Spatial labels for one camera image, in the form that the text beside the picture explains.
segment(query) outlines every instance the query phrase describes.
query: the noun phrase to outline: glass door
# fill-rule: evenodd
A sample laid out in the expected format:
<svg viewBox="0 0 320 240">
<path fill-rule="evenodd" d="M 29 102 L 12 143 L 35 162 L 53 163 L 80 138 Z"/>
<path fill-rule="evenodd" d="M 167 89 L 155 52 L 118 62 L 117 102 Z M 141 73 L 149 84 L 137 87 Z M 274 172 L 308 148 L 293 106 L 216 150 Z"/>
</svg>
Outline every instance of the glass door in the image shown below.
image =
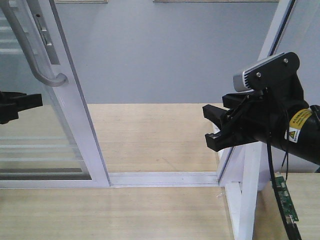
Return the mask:
<svg viewBox="0 0 320 240">
<path fill-rule="evenodd" d="M 108 187 L 54 2 L 0 8 L 0 187 Z"/>
</svg>

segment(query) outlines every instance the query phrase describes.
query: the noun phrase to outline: green circuit board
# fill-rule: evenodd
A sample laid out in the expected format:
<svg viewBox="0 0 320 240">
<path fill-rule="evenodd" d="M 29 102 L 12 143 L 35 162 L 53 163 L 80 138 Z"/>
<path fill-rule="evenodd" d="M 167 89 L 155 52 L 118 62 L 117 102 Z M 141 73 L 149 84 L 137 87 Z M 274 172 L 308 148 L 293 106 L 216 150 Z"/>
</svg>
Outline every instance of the green circuit board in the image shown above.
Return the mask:
<svg viewBox="0 0 320 240">
<path fill-rule="evenodd" d="M 281 175 L 276 176 L 275 184 L 280 196 L 281 205 L 286 219 L 292 219 L 294 222 L 298 222 L 299 218 L 296 213 L 295 206 L 290 197 L 285 178 Z"/>
</svg>

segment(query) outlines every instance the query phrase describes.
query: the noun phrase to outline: metal door handle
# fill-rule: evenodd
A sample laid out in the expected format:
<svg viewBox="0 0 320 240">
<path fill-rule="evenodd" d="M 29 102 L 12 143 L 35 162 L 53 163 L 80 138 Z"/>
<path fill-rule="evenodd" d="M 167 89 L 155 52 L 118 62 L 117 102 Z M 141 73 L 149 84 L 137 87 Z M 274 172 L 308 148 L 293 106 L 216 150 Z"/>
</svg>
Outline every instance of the metal door handle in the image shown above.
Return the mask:
<svg viewBox="0 0 320 240">
<path fill-rule="evenodd" d="M 12 28 L 13 33 L 21 46 L 34 77 L 50 87 L 60 87 L 63 85 L 68 80 L 66 75 L 59 73 L 54 78 L 48 78 L 40 71 L 33 49 L 20 22 L 9 5 L 9 0 L 0 0 L 0 8 L 2 9 L 3 14 L 9 22 L 10 27 Z"/>
</svg>

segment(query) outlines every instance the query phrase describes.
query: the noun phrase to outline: yellow warning sticker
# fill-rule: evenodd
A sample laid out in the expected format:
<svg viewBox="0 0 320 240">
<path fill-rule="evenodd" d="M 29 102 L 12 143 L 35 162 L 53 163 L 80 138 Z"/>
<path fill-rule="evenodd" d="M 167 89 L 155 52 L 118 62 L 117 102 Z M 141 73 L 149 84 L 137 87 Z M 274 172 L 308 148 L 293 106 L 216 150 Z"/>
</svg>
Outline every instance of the yellow warning sticker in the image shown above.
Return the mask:
<svg viewBox="0 0 320 240">
<path fill-rule="evenodd" d="M 301 130 L 307 119 L 312 115 L 312 111 L 309 109 L 301 109 L 290 120 L 290 127 Z"/>
<path fill-rule="evenodd" d="M 312 111 L 309 109 L 301 109 L 298 111 L 290 120 L 289 127 L 289 141 L 293 143 L 298 142 L 298 138 L 301 132 L 301 128 L 307 121 L 307 119 L 312 115 Z M 287 131 L 284 133 L 284 139 L 287 139 Z"/>
</svg>

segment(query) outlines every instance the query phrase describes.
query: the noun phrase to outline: white wall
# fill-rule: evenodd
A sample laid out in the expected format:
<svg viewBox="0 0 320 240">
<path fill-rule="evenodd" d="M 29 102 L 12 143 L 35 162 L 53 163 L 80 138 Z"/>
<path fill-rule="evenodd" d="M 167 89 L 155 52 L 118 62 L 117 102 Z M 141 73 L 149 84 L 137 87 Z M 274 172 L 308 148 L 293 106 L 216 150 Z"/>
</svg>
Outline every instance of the white wall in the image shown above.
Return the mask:
<svg viewBox="0 0 320 240">
<path fill-rule="evenodd" d="M 255 62 L 277 3 L 58 4 L 88 103 L 216 103 Z"/>
</svg>

